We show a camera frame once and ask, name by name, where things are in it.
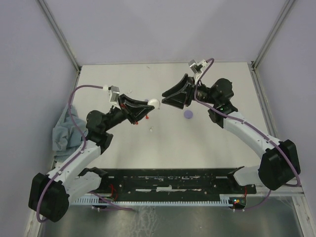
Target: white round object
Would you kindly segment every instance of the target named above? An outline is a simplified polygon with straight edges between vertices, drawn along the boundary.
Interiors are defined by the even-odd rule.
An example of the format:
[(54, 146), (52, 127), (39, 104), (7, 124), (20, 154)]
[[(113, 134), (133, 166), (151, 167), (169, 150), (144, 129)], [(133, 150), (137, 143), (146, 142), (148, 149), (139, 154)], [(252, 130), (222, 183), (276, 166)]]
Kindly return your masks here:
[(158, 99), (151, 99), (147, 104), (154, 106), (155, 110), (160, 107), (160, 101)]

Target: purple object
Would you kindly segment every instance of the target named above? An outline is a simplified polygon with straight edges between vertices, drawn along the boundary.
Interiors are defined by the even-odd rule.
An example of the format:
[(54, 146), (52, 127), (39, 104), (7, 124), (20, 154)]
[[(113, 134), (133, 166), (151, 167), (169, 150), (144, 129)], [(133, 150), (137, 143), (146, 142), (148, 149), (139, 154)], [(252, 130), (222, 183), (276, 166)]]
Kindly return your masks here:
[(183, 113), (184, 117), (186, 119), (192, 119), (193, 117), (193, 112), (191, 110), (185, 110), (184, 113)]

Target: blue cloth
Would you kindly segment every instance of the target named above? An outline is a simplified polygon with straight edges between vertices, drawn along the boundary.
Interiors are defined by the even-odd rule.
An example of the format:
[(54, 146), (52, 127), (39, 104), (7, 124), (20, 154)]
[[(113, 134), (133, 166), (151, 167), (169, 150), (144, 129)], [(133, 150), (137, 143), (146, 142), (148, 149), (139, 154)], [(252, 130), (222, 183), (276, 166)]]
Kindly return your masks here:
[[(84, 135), (87, 135), (86, 122), (78, 118), (74, 106), (71, 106), (71, 114)], [(54, 159), (64, 162), (82, 143), (82, 136), (74, 126), (68, 114), (68, 106), (63, 110), (56, 126), (53, 128), (53, 151), (56, 152)]]

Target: robotic arm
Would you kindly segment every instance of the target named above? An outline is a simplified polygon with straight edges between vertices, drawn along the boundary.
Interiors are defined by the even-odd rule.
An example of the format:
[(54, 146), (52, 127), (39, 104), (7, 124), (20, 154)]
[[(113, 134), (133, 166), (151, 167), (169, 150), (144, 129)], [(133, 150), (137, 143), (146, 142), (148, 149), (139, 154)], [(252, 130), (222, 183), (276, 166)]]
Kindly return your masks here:
[(104, 178), (107, 173), (99, 168), (85, 169), (109, 147), (113, 135), (107, 131), (126, 119), (131, 124), (137, 124), (150, 111), (160, 106), (157, 99), (138, 101), (125, 94), (119, 95), (118, 87), (106, 89), (110, 92), (113, 107), (107, 114), (94, 110), (87, 115), (88, 135), (85, 149), (82, 150), (82, 144), (60, 166), (46, 175), (38, 173), (33, 178), (29, 208), (37, 210), (40, 196), (50, 182), (40, 203), (39, 213), (53, 222), (65, 215), (72, 202), (108, 180)]
[(230, 99), (233, 97), (232, 83), (225, 79), (218, 79), (214, 85), (207, 87), (197, 83), (203, 75), (202, 69), (207, 65), (206, 61), (189, 63), (194, 72), (193, 77), (185, 74), (181, 81), (171, 89), (162, 94), (165, 97), (163, 104), (171, 105), (179, 109), (189, 106), (192, 100), (213, 104), (208, 110), (211, 120), (221, 128), (233, 133), (246, 143), (261, 159), (260, 166), (240, 167), (228, 175), (233, 183), (241, 186), (248, 184), (264, 184), (270, 190), (276, 190), (295, 177), (289, 164), (273, 145), (276, 144), (288, 157), (296, 172), (300, 174), (295, 144), (290, 140), (284, 142), (266, 134), (251, 123), (232, 105)]

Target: white table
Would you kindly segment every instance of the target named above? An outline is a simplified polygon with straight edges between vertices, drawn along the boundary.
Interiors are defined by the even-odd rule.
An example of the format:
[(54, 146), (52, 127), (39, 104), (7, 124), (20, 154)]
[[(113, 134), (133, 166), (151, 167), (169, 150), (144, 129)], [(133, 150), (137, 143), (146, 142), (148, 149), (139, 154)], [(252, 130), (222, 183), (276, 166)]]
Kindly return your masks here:
[[(188, 64), (91, 65), (83, 66), (78, 85), (115, 85), (133, 99), (161, 100), (184, 73), (192, 75)], [(233, 82), (233, 105), (267, 131), (247, 63), (215, 63), (203, 83), (212, 86), (219, 78)], [(107, 113), (111, 107), (107, 93), (94, 88), (78, 90), (73, 104), (84, 120), (92, 110)], [(194, 113), (192, 119), (184, 118), (185, 109), (162, 104), (138, 125), (126, 120), (110, 129), (114, 134), (110, 147), (88, 167), (225, 168), (260, 163), (248, 146), (210, 120), (206, 107), (193, 101), (186, 109)]]

